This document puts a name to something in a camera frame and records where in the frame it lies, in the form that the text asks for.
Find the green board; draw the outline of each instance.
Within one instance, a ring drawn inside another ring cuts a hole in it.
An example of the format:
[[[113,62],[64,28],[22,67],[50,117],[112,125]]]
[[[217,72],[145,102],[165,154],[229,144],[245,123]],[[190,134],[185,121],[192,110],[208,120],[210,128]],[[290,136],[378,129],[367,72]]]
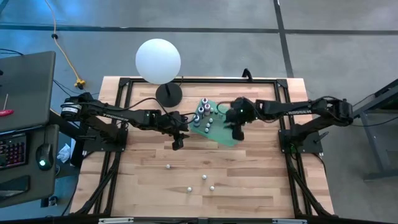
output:
[[[216,110],[217,103],[211,100],[208,100],[208,103],[210,104],[210,107]],[[201,101],[199,102],[199,105],[197,106],[196,113],[199,114],[198,109],[201,107]],[[225,113],[228,108],[223,105],[219,105],[218,107],[222,113]],[[209,128],[209,132],[205,133],[205,128],[206,124],[209,123],[209,119],[213,118],[213,124],[211,124]],[[234,146],[239,141],[235,140],[232,138],[232,130],[229,128],[224,128],[225,124],[225,115],[222,115],[220,112],[218,114],[210,113],[210,115],[205,116],[203,115],[203,118],[200,120],[200,126],[195,127],[193,123],[189,124],[190,129],[193,132],[196,132],[198,134],[203,135],[204,137],[208,139],[212,139],[218,143],[224,144],[226,146]]]

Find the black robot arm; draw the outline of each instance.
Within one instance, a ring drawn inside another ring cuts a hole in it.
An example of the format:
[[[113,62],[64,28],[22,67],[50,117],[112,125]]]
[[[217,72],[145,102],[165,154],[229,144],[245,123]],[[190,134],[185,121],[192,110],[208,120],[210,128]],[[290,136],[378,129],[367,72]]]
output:
[[[242,141],[244,134],[241,126],[261,119],[267,123],[274,122],[286,115],[317,114],[315,118],[305,124],[295,124],[290,127],[286,137],[289,142],[297,146],[302,145],[304,139],[331,125],[347,126],[353,122],[352,106],[345,99],[324,96],[317,100],[295,103],[280,103],[278,101],[256,100],[255,103],[245,97],[231,102],[231,109],[226,112],[227,127],[233,130],[233,138]]]
[[[61,117],[67,121],[81,121],[99,131],[104,142],[121,140],[116,124],[106,124],[97,116],[124,121],[141,130],[153,130],[174,137],[173,150],[183,147],[183,139],[189,136],[181,133],[188,131],[188,118],[178,111],[162,114],[161,110],[129,110],[99,100],[94,100],[89,93],[67,98],[61,106]]]

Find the keyboard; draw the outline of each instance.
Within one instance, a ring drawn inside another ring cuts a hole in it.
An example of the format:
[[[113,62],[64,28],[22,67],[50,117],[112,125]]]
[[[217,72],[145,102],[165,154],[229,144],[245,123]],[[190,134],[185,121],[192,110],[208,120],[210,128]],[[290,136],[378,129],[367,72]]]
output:
[[[27,164],[26,135],[0,137],[0,170]]]

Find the black lamp base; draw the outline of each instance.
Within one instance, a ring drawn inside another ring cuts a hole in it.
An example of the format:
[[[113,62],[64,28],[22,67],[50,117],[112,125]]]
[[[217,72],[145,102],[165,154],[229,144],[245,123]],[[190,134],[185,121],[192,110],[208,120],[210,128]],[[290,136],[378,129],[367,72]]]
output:
[[[164,107],[177,106],[182,100],[182,90],[175,83],[160,85],[156,90],[156,99]]]

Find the concrete floor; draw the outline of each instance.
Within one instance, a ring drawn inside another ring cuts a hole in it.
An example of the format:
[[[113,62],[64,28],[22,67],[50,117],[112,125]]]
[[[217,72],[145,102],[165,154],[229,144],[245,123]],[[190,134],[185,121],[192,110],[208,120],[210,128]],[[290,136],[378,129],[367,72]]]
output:
[[[74,26],[213,27],[277,29],[271,0],[53,0],[57,22]],[[395,0],[280,0],[286,29],[397,30]],[[9,1],[0,24],[52,25],[44,1]],[[54,50],[55,79],[72,87],[75,78],[54,45],[50,31],[0,30],[0,47],[24,54]],[[279,34],[219,34],[168,32],[59,32],[60,44],[88,82],[99,92],[105,75],[138,75],[134,57],[147,39],[163,38],[180,51],[179,75],[238,77],[249,68],[255,77],[286,77]],[[294,77],[304,78],[311,98],[332,95],[355,103],[398,78],[396,35],[287,35]],[[60,111],[67,97],[53,88],[51,106]],[[386,124],[394,128],[395,123]],[[323,140],[328,183],[337,215],[384,222],[398,220],[398,178],[363,182],[376,171],[362,128],[330,127]],[[73,179],[59,182],[75,183]],[[56,194],[71,195],[73,184]],[[60,215],[34,202],[0,209],[0,219]]]

